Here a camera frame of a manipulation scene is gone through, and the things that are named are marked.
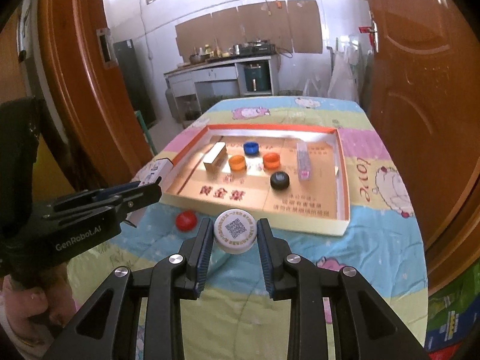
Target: pink stripe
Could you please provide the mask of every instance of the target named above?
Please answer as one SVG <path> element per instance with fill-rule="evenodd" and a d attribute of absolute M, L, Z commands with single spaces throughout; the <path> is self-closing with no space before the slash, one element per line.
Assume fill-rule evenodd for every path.
<path fill-rule="evenodd" d="M 347 157 L 391 159 L 385 145 L 375 131 L 340 128 L 338 134 L 342 140 L 343 154 Z"/>
<path fill-rule="evenodd" d="M 189 142 L 201 131 L 203 127 L 189 127 L 183 130 L 179 135 L 170 141 L 170 143 L 163 149 L 165 152 L 177 152 L 189 144 Z"/>

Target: blue stripe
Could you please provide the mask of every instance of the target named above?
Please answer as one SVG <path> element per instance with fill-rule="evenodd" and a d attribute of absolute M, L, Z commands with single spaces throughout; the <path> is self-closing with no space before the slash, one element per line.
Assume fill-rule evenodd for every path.
<path fill-rule="evenodd" d="M 137 229 L 122 224 L 122 233 L 112 243 L 150 261 L 178 252 L 183 240 L 193 237 L 175 227 L 182 209 L 154 204 L 148 207 Z M 342 237 L 312 235 L 273 229 L 294 253 L 312 262 L 335 258 L 356 267 L 385 298 L 414 293 L 427 286 L 423 244 L 417 221 L 395 211 L 352 206 L 352 220 Z M 199 224 L 204 215 L 197 214 Z M 212 255 L 207 284 L 243 294 L 265 294 L 265 284 L 256 245 L 240 255 L 216 250 Z"/>
<path fill-rule="evenodd" d="M 275 96 L 275 97 L 248 97 L 234 100 L 222 101 L 215 104 L 208 112 L 214 111 L 233 111 L 237 108 L 300 108 L 305 109 L 304 106 L 298 105 L 294 96 Z M 318 101 L 320 105 L 315 107 L 318 111 L 351 111 L 363 113 L 360 106 L 349 100 L 327 99 L 323 97 L 304 97 Z"/>

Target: tablecloth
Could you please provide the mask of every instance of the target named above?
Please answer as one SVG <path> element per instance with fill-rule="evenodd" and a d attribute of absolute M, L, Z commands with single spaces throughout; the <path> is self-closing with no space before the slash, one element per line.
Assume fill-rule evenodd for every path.
<path fill-rule="evenodd" d="M 314 97 L 254 97 L 223 100 L 172 140 L 155 157 L 173 158 L 206 124 L 261 123 L 335 127 L 346 157 L 351 220 L 342 237 L 273 229 L 291 250 L 329 269 L 356 267 L 423 344 L 427 324 L 427 274 L 423 243 L 401 176 L 366 114 L 354 102 Z M 153 266 L 195 235 L 174 224 L 182 209 L 157 203 L 138 228 L 122 233 L 69 263 L 74 296 L 82 303 L 117 266 Z M 198 214 L 199 223 L 205 215 Z M 210 267 L 198 301 L 182 301 L 185 358 L 286 358 L 290 302 L 269 299 L 258 249 L 223 256 Z M 145 303 L 137 339 L 143 359 Z M 327 325 L 329 354 L 333 331 Z"/>

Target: green air fryer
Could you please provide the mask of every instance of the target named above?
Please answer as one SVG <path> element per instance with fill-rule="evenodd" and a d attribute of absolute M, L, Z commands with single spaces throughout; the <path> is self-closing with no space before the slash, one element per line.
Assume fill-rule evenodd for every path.
<path fill-rule="evenodd" d="M 247 91 L 265 92 L 271 89 L 267 62 L 248 64 L 244 71 Z"/>

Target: black bottle cap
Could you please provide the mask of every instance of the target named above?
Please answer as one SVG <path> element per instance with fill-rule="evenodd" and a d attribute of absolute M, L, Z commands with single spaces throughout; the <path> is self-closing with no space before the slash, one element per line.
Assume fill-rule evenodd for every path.
<path fill-rule="evenodd" d="M 275 172 L 270 176 L 270 185 L 277 191 L 286 190 L 290 185 L 290 177 L 285 172 Z"/>

